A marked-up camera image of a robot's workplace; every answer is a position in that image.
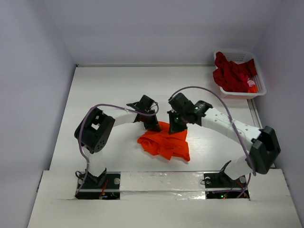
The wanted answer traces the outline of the orange t-shirt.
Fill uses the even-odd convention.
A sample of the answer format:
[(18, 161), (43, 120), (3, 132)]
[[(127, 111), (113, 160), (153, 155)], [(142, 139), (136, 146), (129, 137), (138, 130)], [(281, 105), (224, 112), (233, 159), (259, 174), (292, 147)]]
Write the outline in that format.
[(150, 155), (160, 155), (167, 160), (178, 157), (189, 162), (190, 152), (186, 141), (188, 131), (169, 134), (170, 125), (168, 123), (159, 122), (159, 126), (161, 128), (160, 132), (148, 130), (138, 138), (137, 143)]

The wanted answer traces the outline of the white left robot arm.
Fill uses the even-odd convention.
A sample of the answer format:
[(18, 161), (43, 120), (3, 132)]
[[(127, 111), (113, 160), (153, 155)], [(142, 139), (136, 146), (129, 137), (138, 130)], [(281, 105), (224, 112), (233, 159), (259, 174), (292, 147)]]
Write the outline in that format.
[(142, 122), (146, 130), (159, 132), (158, 111), (158, 103), (146, 95), (138, 102), (124, 107), (97, 104), (90, 108), (74, 133), (80, 153), (86, 161), (85, 172), (77, 177), (81, 181), (77, 191), (89, 183), (95, 188), (105, 185), (107, 169), (102, 150), (114, 127)]

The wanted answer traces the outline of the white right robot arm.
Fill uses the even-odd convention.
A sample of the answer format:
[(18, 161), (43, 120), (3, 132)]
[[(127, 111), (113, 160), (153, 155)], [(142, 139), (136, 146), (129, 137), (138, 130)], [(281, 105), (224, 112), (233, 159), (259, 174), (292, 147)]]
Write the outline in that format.
[(239, 143), (245, 155), (228, 161), (212, 181), (230, 186), (239, 177), (251, 173), (267, 174), (280, 154), (280, 145), (273, 128), (258, 128), (233, 119), (230, 113), (223, 114), (211, 104), (199, 100), (193, 103), (183, 93), (172, 96), (168, 103), (169, 134), (187, 130), (188, 124), (214, 130)]

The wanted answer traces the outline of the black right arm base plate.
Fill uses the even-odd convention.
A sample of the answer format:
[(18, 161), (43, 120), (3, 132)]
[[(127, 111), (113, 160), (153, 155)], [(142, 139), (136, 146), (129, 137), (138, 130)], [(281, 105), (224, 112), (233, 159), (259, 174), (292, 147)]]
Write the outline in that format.
[(224, 171), (206, 172), (200, 184), (205, 187), (206, 199), (249, 199), (246, 177), (231, 179)]

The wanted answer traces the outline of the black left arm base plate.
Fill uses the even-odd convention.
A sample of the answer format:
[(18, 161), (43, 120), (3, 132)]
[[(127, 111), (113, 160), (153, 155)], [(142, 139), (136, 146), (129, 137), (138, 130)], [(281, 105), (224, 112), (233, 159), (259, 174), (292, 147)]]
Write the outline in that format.
[(82, 187), (84, 172), (76, 171), (78, 183), (75, 198), (80, 200), (119, 200), (120, 199), (120, 172), (108, 172), (102, 175), (101, 185), (95, 183), (88, 174)]

